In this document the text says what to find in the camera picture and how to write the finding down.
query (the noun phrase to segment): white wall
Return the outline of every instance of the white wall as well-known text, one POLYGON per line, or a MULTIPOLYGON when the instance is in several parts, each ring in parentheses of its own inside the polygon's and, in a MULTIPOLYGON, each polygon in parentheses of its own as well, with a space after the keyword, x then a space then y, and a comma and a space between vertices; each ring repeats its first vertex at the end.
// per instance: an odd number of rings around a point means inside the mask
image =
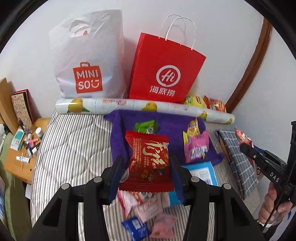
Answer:
MULTIPOLYGON (((233 112, 234 125, 242 129, 254 145, 273 152, 284 161, 290 149, 291 122, 296 120, 295 76, 296 60, 273 29, 262 65, 233 112)), ((266 177, 258 185, 261 204, 268 185, 266 177)))
MULTIPOLYGON (((158 35, 165 17, 176 13, 197 26, 194 49, 207 57, 192 92, 226 101, 233 92, 256 47, 263 17, 243 0, 49 0, 15 32, 0 54, 0 78, 16 90, 28 88, 37 111, 49 117, 60 98, 53 74, 48 31, 64 18, 103 9, 122 9, 125 37, 125 76, 129 79, 140 32, 158 35)), ((181 41, 180 28, 169 38, 181 41)), ((187 23, 186 43, 193 41, 187 23)))

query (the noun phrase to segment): rolled mat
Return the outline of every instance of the rolled mat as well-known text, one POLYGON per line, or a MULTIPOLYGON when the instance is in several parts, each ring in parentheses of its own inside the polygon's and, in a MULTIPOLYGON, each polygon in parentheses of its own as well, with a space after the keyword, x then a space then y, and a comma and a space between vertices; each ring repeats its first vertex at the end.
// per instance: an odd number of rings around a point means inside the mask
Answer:
POLYGON ((219 124, 232 124, 235 120, 235 117, 232 114, 211 109, 184 104, 136 99, 59 99, 56 103, 56 110, 59 114, 82 113, 100 115, 109 114, 114 110, 157 111, 160 113, 200 117, 204 121, 219 124))

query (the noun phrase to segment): white rope handle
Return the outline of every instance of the white rope handle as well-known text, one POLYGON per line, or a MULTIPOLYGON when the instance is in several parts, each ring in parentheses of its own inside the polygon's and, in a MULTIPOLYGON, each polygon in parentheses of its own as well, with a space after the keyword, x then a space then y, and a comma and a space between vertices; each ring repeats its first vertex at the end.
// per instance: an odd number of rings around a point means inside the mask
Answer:
MULTIPOLYGON (((167 39, 168 39, 168 33, 169 33, 169 31, 170 31, 170 28, 172 27, 172 25, 174 24, 174 22, 175 22, 176 20, 181 19, 181 18, 176 18, 176 19, 172 22, 172 24, 170 25, 170 27, 169 27, 169 29, 168 29, 168 32, 167 32, 167 35, 165 36, 165 40, 166 40, 166 41, 167 41, 167 39)), ((191 50, 193 50, 193 46, 194 46, 194 43, 195 43, 195 40, 196 40, 196 34, 197 34, 196 26, 195 26, 195 23, 194 23, 190 18, 183 18, 183 19, 188 19, 188 20, 190 20, 190 21, 194 24, 194 27, 195 27, 195 38, 194 38, 194 41, 193 41, 193 45, 192 45, 192 47, 191 47, 191 50)))
MULTIPOLYGON (((161 30, 163 29, 163 26, 165 25, 166 20, 167 20, 168 17, 170 17, 170 16, 179 16, 179 17, 181 18, 181 16, 178 15, 178 14, 170 14, 169 16, 167 16, 167 17, 165 18, 164 22, 163 22, 163 25, 161 26, 161 29, 159 30, 159 36, 158 36, 158 39, 160 39, 160 32, 161 32, 161 30)), ((184 38, 184 36, 185 36, 185 31, 186 31, 186 23, 185 23, 184 19, 183 19, 183 22, 184 22, 184 32, 183 32, 182 43, 183 43, 183 45, 184 45, 184 43, 185 43, 185 38, 184 38)))

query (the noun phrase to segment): wooden desk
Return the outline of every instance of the wooden desk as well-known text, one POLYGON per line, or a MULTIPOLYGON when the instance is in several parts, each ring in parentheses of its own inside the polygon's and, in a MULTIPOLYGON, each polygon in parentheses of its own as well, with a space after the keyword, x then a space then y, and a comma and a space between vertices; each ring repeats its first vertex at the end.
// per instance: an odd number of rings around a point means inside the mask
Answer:
MULTIPOLYGON (((49 122, 49 118, 37 119, 34 125, 30 128, 31 131, 33 132, 34 139, 38 138, 35 133, 36 128, 41 127, 42 131, 45 132, 48 122, 49 122)), ((23 167, 22 167, 22 163, 16 159, 16 156, 22 156, 22 153, 23 153, 23 156, 29 157, 27 150, 24 147, 22 147, 21 151, 15 151, 10 148, 7 153, 4 169, 10 172, 12 175, 16 176, 17 178, 19 178, 20 180, 28 184, 32 184, 32 176, 33 176, 33 170, 34 170, 35 161, 36 161, 36 155, 33 155, 33 158, 30 159, 29 163, 23 163, 23 167)))

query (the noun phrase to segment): screw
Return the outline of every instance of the screw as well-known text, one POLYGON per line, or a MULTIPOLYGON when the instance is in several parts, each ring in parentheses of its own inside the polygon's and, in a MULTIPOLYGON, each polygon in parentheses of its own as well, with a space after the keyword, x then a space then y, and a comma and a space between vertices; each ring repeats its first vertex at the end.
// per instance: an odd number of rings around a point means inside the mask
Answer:
POLYGON ((194 183, 198 183, 200 181, 200 179, 198 177, 192 177, 191 181, 194 183))
POLYGON ((223 187, 224 187, 225 189, 227 189, 227 190, 230 190, 230 189, 231 189, 231 185, 228 184, 228 183, 225 183, 225 184, 223 185, 223 187))
POLYGON ((66 190, 66 189, 68 189, 69 188, 69 184, 68 183, 64 183, 63 185, 62 185, 62 189, 64 189, 64 190, 66 190))
POLYGON ((101 177, 95 177, 94 182, 95 183, 100 183, 103 179, 101 177))

